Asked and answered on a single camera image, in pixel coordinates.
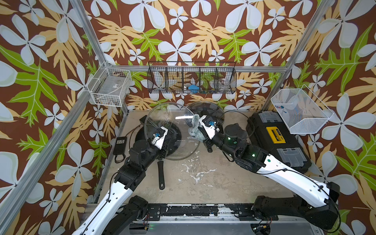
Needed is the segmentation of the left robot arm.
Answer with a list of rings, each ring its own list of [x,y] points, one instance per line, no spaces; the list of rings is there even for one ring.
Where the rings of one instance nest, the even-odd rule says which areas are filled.
[[[160,129],[151,140],[138,140],[129,149],[129,158],[115,174],[107,195],[101,200],[84,223],[73,232],[74,235],[101,235],[110,224],[121,205],[132,195],[146,177],[146,170],[158,161],[159,189],[165,188],[163,159],[176,142],[176,134]]]

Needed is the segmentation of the green microfibre cloth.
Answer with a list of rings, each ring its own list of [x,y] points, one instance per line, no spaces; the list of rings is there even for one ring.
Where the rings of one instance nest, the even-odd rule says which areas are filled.
[[[199,130],[200,127],[200,116],[198,114],[194,114],[192,117],[192,127],[188,129],[189,139],[195,139],[200,142],[205,140],[204,134]]]

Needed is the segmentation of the small pan with lid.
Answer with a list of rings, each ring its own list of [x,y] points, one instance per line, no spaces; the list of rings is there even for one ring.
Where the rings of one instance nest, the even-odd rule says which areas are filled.
[[[211,116],[220,131],[223,131],[223,123],[225,119],[224,111],[217,104],[208,101],[199,101],[189,104],[187,108],[191,110],[193,114],[198,114],[199,116]],[[186,116],[192,116],[193,114],[188,111],[185,112]]]

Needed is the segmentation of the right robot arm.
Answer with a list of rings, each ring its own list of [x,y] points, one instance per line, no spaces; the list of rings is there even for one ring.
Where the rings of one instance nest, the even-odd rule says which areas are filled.
[[[241,168],[265,176],[289,189],[295,196],[270,198],[258,196],[253,211],[260,219],[277,215],[301,217],[328,233],[341,221],[337,206],[340,186],[334,182],[314,180],[285,165],[265,150],[249,144],[247,133],[238,124],[232,124],[221,133],[214,121],[201,125],[211,145],[230,156]]]

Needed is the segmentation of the glass pot lid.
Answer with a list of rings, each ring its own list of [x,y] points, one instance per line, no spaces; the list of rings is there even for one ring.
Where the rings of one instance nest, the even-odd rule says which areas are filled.
[[[160,158],[180,161],[192,156],[199,141],[189,135],[193,112],[179,103],[167,102],[154,107],[146,116],[145,138],[160,151]]]

